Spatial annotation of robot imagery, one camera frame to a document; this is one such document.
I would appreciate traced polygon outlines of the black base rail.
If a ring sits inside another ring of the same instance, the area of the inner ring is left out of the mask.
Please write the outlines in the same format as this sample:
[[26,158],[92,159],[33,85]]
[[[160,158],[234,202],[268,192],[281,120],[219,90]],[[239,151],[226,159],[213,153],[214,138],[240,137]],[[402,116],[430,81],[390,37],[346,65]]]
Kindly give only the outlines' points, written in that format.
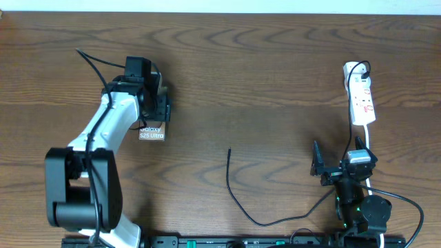
[[141,243],[142,247],[150,248],[228,248],[228,247],[377,247],[374,239],[346,237],[343,242],[332,241],[319,236],[317,238],[306,234],[293,238],[179,238],[176,236],[152,236]]

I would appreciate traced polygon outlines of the white power strip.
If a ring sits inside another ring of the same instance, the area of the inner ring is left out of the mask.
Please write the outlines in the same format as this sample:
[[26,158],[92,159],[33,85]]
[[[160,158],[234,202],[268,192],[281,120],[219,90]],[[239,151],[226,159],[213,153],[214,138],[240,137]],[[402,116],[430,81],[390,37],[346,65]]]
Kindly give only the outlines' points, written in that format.
[[349,108],[353,125],[365,126],[376,120],[371,95],[369,64],[350,61],[343,65],[345,89],[350,99]]

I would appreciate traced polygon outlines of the bronze Galaxy smartphone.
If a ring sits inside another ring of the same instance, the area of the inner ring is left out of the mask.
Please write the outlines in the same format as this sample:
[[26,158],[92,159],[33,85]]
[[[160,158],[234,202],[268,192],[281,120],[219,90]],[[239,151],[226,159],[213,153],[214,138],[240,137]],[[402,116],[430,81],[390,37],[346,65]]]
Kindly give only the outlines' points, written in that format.
[[140,141],[164,141],[166,138],[166,122],[148,121],[146,127],[139,130]]

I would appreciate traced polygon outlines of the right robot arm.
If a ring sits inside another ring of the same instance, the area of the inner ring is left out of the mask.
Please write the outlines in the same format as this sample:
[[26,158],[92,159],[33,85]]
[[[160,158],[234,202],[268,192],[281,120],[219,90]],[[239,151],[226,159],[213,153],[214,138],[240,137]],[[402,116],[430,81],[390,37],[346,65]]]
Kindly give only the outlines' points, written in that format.
[[322,186],[336,189],[336,211],[344,230],[333,235],[337,247],[380,246],[380,234],[387,230],[391,203],[379,195],[366,195],[362,181],[373,174],[377,157],[356,137],[356,149],[338,166],[327,167],[317,142],[313,143],[310,174],[320,177]]

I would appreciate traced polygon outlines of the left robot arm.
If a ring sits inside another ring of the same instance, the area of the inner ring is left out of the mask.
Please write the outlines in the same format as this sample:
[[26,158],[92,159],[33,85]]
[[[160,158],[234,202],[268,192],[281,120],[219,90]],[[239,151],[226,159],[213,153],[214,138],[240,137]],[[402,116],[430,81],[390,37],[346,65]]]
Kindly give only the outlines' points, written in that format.
[[51,226],[86,236],[85,245],[143,247],[142,228],[123,213],[115,156],[135,122],[168,122],[162,75],[123,75],[109,82],[85,129],[45,155],[45,201]]

